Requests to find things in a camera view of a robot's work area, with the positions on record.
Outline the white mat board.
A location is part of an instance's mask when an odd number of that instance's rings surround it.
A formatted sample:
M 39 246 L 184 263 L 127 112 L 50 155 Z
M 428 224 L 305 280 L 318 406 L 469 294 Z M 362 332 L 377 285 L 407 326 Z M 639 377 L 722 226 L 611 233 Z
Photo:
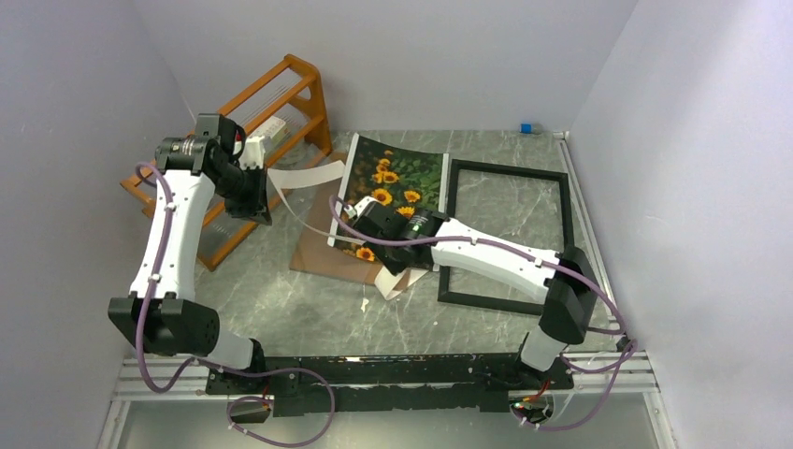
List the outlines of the white mat board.
M 292 192 L 297 189 L 310 187 L 314 188 L 318 184 L 332 181 L 337 178 L 341 178 L 342 180 L 342 176 L 346 171 L 347 153 L 348 152 L 344 154 L 332 154 L 328 157 L 326 164 L 317 167 L 291 170 L 272 168 L 268 172 L 268 177 L 272 182 L 275 192 L 280 197 L 284 197 L 288 192 Z M 447 191 L 445 196 L 446 203 L 451 156 L 447 152 L 431 153 L 446 153 L 449 156 L 448 178 L 446 184 Z M 330 209 L 330 212 L 332 217 L 334 211 Z M 314 231 L 315 233 L 326 236 L 327 244 L 329 246 L 336 247 L 337 249 L 340 249 L 349 255 L 352 255 L 353 252 L 355 252 L 355 255 L 358 258 L 365 259 L 369 262 L 377 262 L 382 264 L 375 258 L 374 254 L 370 250 L 364 247 L 362 241 L 353 239 L 347 232 L 341 229 L 333 217 L 329 232 L 323 232 L 307 224 L 305 219 L 302 220 L 301 223 L 304 227 Z M 433 270 L 413 268 L 406 269 L 401 274 L 396 276 L 391 274 L 391 284 L 388 286 L 385 285 L 385 281 L 381 280 L 381 276 L 383 275 L 383 273 L 381 273 L 373 286 L 376 287 L 378 292 L 385 299 L 392 299 L 399 295 L 402 290 L 413 285 L 431 271 Z

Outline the sunflower photo print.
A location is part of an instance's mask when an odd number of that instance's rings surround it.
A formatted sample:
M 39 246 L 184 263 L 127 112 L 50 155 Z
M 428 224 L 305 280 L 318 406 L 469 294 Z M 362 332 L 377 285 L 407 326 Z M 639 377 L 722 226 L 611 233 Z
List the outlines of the sunflower photo print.
M 354 205 L 373 196 L 410 217 L 418 208 L 444 211 L 449 156 L 400 149 L 354 134 L 338 197 Z

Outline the black picture frame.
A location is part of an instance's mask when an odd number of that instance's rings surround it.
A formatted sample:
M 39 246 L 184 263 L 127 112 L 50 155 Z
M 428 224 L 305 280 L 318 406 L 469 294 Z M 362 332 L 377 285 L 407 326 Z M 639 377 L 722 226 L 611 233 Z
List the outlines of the black picture frame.
M 451 161 L 449 170 L 448 192 L 445 208 L 446 211 L 451 215 L 455 214 L 457 205 L 457 188 L 461 171 L 473 171 L 478 173 L 489 173 L 517 178 L 555 182 L 559 188 L 559 205 L 562 224 L 561 230 L 564 242 L 563 247 L 575 243 L 572 209 L 570 203 L 569 178 L 566 173 L 528 167 L 510 167 L 470 160 L 453 159 Z M 482 308 L 493 311 L 514 312 L 534 316 L 540 316 L 542 313 L 541 304 L 451 291 L 450 279 L 450 269 L 440 268 L 440 280 L 437 296 L 437 301 L 439 303 Z

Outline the brown backing board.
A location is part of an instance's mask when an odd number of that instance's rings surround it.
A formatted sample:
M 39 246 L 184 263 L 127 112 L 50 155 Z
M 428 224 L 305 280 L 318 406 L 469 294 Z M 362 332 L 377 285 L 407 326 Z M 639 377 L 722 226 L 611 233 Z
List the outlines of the brown backing board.
M 338 193 L 341 178 L 316 185 L 305 222 L 323 232 L 329 232 L 332 223 L 328 198 Z M 391 284 L 391 273 L 377 262 L 369 262 L 327 244 L 327 237 L 304 227 L 297 240 L 289 263 L 295 271 L 307 272 L 346 282 L 374 285 L 378 276 L 385 285 Z

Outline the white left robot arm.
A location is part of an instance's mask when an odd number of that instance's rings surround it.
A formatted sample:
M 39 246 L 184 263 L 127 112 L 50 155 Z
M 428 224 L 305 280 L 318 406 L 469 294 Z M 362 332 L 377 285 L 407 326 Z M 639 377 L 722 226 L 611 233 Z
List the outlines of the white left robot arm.
M 230 368 L 245 393 L 259 391 L 267 366 L 260 348 L 225 329 L 218 312 L 195 301 L 194 267 L 209 203 L 223 198 L 235 219 L 268 225 L 266 168 L 245 166 L 244 129 L 219 113 L 198 116 L 186 138 L 166 138 L 149 166 L 156 197 L 146 250 L 126 297 L 108 305 L 110 321 L 141 356 L 192 355 Z

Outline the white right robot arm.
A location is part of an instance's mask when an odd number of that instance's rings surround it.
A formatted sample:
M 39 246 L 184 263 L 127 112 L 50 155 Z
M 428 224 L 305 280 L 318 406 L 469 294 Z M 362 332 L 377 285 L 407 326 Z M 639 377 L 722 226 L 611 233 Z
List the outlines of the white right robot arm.
M 541 301 L 514 363 L 527 388 L 541 385 L 562 352 L 584 340 L 599 290 L 585 254 L 536 249 L 485 234 L 437 210 L 406 216 L 367 196 L 354 205 L 331 199 L 339 226 L 362 240 L 392 275 L 408 268 L 459 268 L 506 284 Z

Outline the white red medicine box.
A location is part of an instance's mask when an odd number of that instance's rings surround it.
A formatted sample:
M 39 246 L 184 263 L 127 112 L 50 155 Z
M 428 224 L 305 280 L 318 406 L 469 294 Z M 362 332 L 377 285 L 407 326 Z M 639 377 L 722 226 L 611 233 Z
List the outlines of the white red medicine box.
M 246 145 L 258 145 L 266 152 L 277 149 L 290 135 L 288 124 L 279 117 L 269 117 L 247 137 Z

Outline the blue capped small bottle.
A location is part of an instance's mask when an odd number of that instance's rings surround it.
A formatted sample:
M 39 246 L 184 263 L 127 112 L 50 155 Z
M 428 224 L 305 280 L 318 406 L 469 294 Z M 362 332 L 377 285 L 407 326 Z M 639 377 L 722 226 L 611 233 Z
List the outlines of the blue capped small bottle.
M 519 132 L 526 135 L 541 135 L 544 128 L 538 123 L 521 123 Z

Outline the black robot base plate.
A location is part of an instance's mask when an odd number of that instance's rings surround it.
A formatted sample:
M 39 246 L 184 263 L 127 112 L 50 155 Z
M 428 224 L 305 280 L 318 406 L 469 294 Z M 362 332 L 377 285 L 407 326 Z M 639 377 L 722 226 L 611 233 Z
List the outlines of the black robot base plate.
M 571 390 L 560 361 L 545 372 L 519 364 L 513 353 L 374 356 L 279 356 L 270 375 L 247 378 L 211 369 L 210 396 L 269 396 L 277 417 L 308 413 L 473 408 L 500 413 L 523 396 Z

